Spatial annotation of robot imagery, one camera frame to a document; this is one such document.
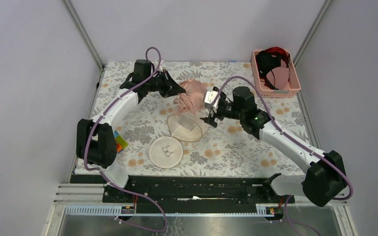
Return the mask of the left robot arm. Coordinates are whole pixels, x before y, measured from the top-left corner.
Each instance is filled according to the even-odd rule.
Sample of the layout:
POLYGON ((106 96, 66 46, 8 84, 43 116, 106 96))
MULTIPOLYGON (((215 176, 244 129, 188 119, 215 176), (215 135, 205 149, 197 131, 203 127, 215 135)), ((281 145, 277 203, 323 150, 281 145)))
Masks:
POLYGON ((128 174, 115 162, 118 151, 114 132, 127 113, 150 92, 168 98, 186 91, 158 63, 138 59, 133 72, 120 85, 118 94, 107 107, 77 124, 77 157, 84 161, 86 170, 99 171, 110 186, 116 187, 114 196, 121 202, 132 198, 133 189, 127 185, 128 174))

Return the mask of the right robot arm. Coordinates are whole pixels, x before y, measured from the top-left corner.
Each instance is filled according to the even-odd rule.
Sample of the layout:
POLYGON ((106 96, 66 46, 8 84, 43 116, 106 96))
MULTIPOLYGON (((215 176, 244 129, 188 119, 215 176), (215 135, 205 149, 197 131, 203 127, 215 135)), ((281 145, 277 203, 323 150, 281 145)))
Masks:
POLYGON ((281 196, 303 196, 314 205, 323 207, 349 187, 344 163, 336 151, 324 152, 283 129, 268 112, 257 107, 253 93, 247 87, 236 87, 229 100, 217 87, 204 96, 208 115, 202 120, 217 127, 217 120, 238 120, 245 132, 264 141, 290 160, 303 175, 272 175, 264 183, 262 195, 266 201, 276 202, 281 196))

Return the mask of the peach satin lace bra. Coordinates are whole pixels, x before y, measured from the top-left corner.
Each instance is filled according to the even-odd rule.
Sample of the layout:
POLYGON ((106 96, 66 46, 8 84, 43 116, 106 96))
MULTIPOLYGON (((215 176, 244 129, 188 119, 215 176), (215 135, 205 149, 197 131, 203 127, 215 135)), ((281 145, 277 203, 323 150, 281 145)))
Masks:
POLYGON ((179 83, 186 92, 179 93, 178 97, 173 100, 173 103, 177 105, 175 114, 192 113, 196 115, 205 108, 205 95, 207 87, 204 83, 189 79, 179 83))

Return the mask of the white mesh laundry bag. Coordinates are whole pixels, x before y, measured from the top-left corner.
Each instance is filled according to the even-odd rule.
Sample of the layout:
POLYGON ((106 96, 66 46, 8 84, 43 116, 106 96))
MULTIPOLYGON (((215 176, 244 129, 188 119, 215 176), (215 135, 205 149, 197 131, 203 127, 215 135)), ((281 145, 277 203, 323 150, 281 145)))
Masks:
POLYGON ((159 168, 177 166, 184 156, 183 143, 194 143, 202 139, 209 125, 200 119, 200 114, 184 113, 170 115, 167 120, 170 136, 161 136, 150 145, 148 155, 159 168))

